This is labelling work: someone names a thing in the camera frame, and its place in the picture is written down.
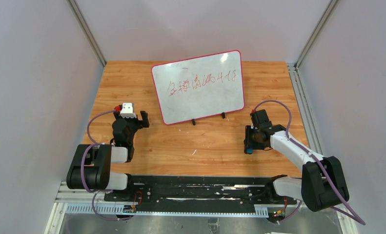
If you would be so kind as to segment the blue black foam eraser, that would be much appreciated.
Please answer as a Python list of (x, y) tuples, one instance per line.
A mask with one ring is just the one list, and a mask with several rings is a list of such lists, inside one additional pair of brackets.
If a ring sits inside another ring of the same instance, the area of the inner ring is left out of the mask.
[(245, 151), (246, 154), (252, 154), (253, 153), (253, 149), (251, 148), (247, 148), (246, 151)]

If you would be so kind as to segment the pink framed whiteboard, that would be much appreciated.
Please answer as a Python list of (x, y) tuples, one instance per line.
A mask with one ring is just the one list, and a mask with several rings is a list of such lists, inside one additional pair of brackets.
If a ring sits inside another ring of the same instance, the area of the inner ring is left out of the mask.
[(245, 106), (242, 54), (238, 50), (154, 65), (151, 73), (166, 125)]

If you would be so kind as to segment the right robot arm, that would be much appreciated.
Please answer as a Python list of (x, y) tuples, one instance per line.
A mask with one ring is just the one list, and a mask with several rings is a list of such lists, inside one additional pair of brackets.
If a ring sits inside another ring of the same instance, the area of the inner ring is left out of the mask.
[(313, 212), (346, 204), (350, 195), (341, 162), (323, 156), (295, 139), (282, 125), (264, 129), (245, 127), (244, 153), (271, 148), (291, 161), (301, 178), (277, 175), (267, 183), (268, 197), (290, 197), (302, 201)]

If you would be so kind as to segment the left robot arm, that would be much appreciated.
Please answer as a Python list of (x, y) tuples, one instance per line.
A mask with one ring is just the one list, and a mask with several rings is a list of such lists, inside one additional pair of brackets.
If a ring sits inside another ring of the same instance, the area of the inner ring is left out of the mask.
[[(98, 117), (113, 114), (113, 138), (109, 144), (96, 142), (89, 133), (91, 123)], [(114, 163), (129, 163), (134, 154), (135, 133), (149, 127), (148, 113), (140, 111), (141, 119), (135, 113), (111, 110), (93, 117), (87, 125), (87, 134), (92, 144), (77, 146), (67, 173), (69, 189), (82, 189), (89, 193), (96, 191), (124, 191), (131, 187), (131, 175), (114, 173)]]

